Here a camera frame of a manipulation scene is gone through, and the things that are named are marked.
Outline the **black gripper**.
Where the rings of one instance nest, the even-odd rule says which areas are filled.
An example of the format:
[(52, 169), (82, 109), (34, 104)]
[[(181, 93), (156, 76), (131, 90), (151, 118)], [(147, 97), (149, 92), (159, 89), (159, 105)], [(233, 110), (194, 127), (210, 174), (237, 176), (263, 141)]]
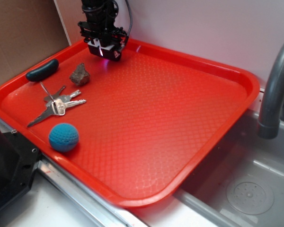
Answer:
[(83, 41), (88, 44), (91, 54), (102, 56), (111, 61), (119, 61), (121, 50), (126, 46), (128, 35), (122, 27), (115, 27), (114, 23), (100, 24), (84, 22), (78, 23)]

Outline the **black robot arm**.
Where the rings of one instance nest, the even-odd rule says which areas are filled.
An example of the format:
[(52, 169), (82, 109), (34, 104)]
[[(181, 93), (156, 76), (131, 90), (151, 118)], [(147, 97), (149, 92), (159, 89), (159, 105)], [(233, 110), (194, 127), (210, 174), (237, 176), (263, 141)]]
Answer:
[(78, 26), (89, 52), (111, 61), (119, 61), (129, 39), (129, 31), (115, 26), (119, 6), (115, 0), (83, 0), (86, 19)]

